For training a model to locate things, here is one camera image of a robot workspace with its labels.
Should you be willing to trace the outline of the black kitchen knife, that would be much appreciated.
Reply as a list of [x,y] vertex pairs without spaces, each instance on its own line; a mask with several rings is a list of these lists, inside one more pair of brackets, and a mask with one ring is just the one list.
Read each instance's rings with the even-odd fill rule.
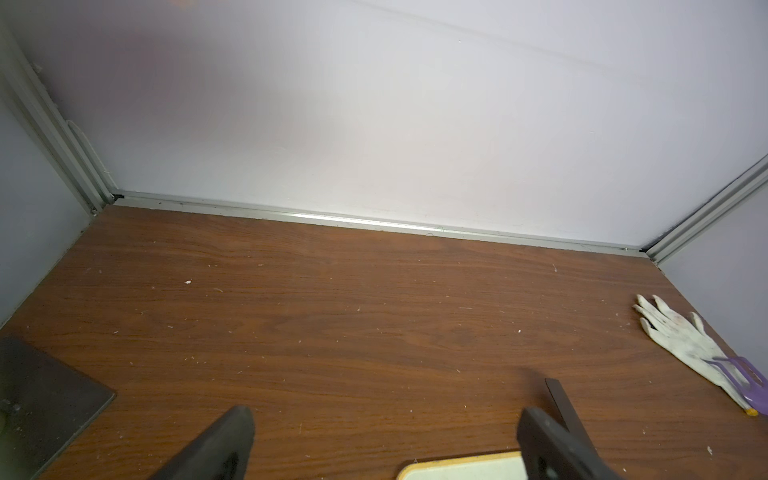
[[588,447],[593,453],[597,453],[593,442],[591,441],[561,382],[554,378],[546,378],[545,385],[558,410],[565,429],[568,430],[569,433],[577,440],[579,440],[583,445]]

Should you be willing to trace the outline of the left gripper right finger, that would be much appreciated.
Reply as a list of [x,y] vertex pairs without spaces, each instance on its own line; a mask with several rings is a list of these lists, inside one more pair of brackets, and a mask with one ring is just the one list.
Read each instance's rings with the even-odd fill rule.
[[516,438],[529,479],[618,480],[596,453],[538,407],[522,410]]

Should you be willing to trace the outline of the white cutting board orange rim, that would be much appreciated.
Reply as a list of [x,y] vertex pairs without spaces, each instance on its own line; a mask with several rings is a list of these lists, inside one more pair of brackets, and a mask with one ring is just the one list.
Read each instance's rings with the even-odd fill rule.
[[397,480],[526,480],[519,451],[475,455],[414,463],[403,468]]

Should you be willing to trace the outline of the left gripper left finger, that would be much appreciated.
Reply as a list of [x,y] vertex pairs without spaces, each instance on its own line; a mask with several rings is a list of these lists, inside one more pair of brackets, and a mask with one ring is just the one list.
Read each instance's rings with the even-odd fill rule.
[[233,406],[150,479],[244,479],[254,437],[251,410]]

